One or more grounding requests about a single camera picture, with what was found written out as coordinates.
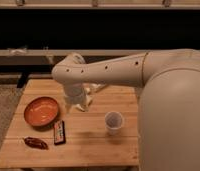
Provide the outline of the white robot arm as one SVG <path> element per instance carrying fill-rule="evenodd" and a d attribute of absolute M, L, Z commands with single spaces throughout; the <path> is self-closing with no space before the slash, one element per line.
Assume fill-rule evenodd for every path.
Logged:
<path fill-rule="evenodd" d="M 87 64 L 72 53 L 52 69 L 69 104 L 85 83 L 142 89 L 138 103 L 140 171 L 200 171 L 200 51 L 174 49 Z"/>

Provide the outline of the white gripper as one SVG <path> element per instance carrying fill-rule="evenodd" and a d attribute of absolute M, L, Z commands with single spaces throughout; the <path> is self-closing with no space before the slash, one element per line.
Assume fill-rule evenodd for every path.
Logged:
<path fill-rule="evenodd" d="M 94 94 L 106 88 L 105 84 L 89 84 L 85 89 L 82 84 L 64 85 L 64 100 L 66 111 L 70 112 L 72 106 L 76 105 L 79 111 L 86 112 L 93 98 L 87 94 Z"/>

